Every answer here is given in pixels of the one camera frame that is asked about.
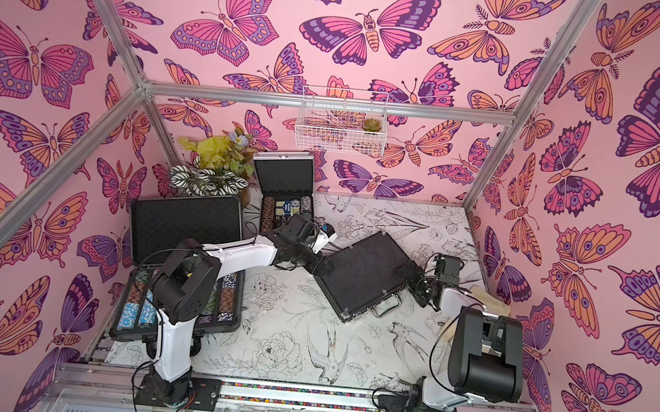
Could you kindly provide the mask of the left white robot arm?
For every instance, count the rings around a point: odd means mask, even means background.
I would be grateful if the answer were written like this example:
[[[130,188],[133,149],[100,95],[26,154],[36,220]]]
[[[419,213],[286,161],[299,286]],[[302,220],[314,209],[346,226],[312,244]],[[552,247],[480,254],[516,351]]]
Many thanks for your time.
[[[251,268],[320,268],[321,251],[336,240],[333,226],[301,213],[275,230],[239,242],[203,245],[186,239],[154,275],[150,292],[158,336],[153,374],[165,384],[190,378],[194,327],[216,283]]]

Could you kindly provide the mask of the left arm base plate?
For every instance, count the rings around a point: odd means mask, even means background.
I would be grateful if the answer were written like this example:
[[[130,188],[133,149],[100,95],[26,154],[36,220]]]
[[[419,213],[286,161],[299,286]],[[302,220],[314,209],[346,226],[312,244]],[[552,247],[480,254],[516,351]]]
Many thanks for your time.
[[[181,377],[167,382],[157,374],[146,374],[135,393],[137,405],[213,412],[222,381],[212,378]]]

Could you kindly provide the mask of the black medium poker case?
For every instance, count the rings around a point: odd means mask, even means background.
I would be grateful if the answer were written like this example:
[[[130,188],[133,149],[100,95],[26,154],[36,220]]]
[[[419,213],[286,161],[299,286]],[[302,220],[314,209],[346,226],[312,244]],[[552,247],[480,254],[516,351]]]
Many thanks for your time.
[[[396,242],[379,231],[322,258],[313,277],[340,322],[368,311],[387,314],[376,306],[398,297],[410,279],[424,274]]]

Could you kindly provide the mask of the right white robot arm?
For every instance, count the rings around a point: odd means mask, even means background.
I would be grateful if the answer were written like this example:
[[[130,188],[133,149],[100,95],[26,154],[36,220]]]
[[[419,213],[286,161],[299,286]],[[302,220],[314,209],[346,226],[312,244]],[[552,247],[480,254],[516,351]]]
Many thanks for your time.
[[[408,282],[418,303],[449,316],[428,353],[429,375],[410,390],[411,412],[520,401],[522,326],[510,317],[507,304],[480,287],[462,285],[462,265],[454,256],[433,255]]]

